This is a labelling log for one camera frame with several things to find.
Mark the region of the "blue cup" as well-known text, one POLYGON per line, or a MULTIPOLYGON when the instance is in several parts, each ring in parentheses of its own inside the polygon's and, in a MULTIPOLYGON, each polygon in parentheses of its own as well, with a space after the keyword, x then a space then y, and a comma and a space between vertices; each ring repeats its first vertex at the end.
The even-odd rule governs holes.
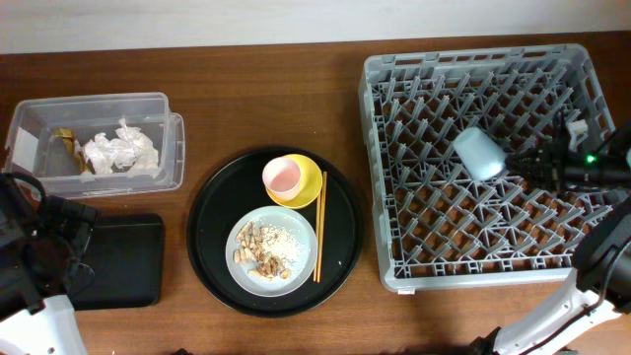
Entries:
POLYGON ((478 127, 464 129, 454 148, 473 180, 488 180, 506 168, 506 153, 478 127))

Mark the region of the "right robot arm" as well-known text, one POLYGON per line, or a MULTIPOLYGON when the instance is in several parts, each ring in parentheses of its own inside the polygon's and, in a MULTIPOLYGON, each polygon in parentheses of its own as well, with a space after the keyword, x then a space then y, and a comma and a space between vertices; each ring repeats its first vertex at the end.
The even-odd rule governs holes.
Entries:
MULTIPOLYGON (((573 134, 562 112, 550 140, 499 164, 549 192, 630 189, 630 130, 614 131, 595 149, 572 150, 573 134), (613 153, 603 146, 616 145, 613 153)), ((615 205, 579 242, 560 288, 519 321, 476 338, 470 354, 556 354, 591 328, 630 312, 630 201, 615 205)))

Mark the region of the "large white napkin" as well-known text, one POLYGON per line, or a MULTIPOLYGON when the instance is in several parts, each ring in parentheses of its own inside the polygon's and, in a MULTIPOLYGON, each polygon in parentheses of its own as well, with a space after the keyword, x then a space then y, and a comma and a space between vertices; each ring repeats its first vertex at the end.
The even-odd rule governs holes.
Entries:
POLYGON ((145 135, 140 127, 131 127, 123 117, 117 135, 114 165, 118 169, 129 171, 154 170, 159 165, 159 153, 153 141, 145 135))

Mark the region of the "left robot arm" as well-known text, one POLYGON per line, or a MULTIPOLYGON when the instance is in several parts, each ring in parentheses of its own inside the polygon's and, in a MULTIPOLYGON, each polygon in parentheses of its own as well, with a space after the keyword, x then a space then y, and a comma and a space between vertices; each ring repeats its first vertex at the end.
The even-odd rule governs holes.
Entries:
POLYGON ((1 175, 1 352, 85 354, 69 294, 98 210, 1 175))

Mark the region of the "wooden chopstick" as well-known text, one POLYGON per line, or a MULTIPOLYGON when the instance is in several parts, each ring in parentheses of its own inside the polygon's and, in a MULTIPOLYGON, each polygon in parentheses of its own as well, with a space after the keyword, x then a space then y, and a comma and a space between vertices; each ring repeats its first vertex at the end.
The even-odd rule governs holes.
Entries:
POLYGON ((315 269, 314 269, 314 282, 319 283, 319 265, 320 265, 320 239, 321 239, 321 189, 316 198, 316 219, 315 219, 315 236, 316 236, 316 259, 315 259, 315 269))
POLYGON ((321 278, 321 264, 323 254, 323 239, 324 239, 324 222, 325 222, 325 204, 326 204, 326 189, 327 189, 327 172, 322 173, 322 186, 321 186, 321 243, 320 243, 320 265, 319 265, 319 282, 321 278))

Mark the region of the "gold foil wrapper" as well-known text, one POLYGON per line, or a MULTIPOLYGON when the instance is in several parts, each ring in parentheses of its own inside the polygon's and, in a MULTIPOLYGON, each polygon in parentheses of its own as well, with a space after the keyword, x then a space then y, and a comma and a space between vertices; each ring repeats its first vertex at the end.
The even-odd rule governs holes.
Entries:
POLYGON ((80 144, 73 129, 55 127, 52 131, 52 136, 61 140, 73 166, 82 176, 92 175, 94 173, 90 163, 84 155, 83 146, 80 144))

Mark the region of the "pink cup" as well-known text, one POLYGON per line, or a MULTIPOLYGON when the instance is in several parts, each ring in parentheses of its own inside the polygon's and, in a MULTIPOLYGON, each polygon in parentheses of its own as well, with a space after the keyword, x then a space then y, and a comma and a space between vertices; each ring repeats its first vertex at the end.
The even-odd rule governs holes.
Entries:
POLYGON ((291 158, 278 157, 270 160, 262 171, 265 187, 281 201, 295 198, 300 192, 302 171, 291 158))

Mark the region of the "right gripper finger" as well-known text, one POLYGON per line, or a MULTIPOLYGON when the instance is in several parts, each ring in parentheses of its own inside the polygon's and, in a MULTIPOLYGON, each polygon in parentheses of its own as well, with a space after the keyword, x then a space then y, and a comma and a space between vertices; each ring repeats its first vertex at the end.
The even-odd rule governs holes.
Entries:
POLYGON ((553 146, 541 145, 509 155, 505 164, 507 166, 547 165, 553 161, 555 155, 556 149, 553 146))
POLYGON ((520 176, 526 181, 529 188, 538 188, 544 190, 554 190, 555 182, 552 172, 547 168, 532 166, 508 166, 511 174, 520 176))

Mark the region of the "grey plate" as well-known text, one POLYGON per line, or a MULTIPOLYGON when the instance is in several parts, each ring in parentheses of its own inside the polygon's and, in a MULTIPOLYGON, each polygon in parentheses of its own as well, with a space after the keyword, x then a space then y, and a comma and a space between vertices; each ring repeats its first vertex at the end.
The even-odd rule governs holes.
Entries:
POLYGON ((316 232, 311 223, 294 210, 281 206, 260 207, 245 214, 235 224, 226 241, 225 256, 229 273, 245 291, 265 298, 285 296, 296 291, 312 276, 316 264, 316 232), (252 277, 247 273, 253 268, 252 264, 232 262, 233 251, 237 248, 235 236, 248 221, 284 227, 303 245, 300 260, 292 267, 292 276, 288 280, 266 281, 252 277))

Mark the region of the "yellow bowl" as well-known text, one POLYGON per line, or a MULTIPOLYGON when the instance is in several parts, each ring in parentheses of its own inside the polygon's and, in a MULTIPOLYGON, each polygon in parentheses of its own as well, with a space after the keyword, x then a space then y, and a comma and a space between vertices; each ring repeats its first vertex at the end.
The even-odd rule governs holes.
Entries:
POLYGON ((291 209, 301 209, 307 207, 316 200, 322 186, 322 172, 320 167, 312 158, 309 158, 306 155, 289 154, 282 157, 293 159, 302 171, 299 194, 291 200, 281 201, 273 196, 266 187, 265 190, 268 196, 279 205, 291 209))

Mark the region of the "small white napkin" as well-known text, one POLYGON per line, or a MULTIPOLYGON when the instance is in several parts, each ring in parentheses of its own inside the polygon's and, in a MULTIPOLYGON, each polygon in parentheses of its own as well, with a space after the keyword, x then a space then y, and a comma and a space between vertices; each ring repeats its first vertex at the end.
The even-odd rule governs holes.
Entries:
POLYGON ((118 139, 107 139, 104 133, 98 133, 83 147, 84 155, 97 175, 113 173, 113 166, 121 166, 120 157, 124 153, 125 143, 118 139))

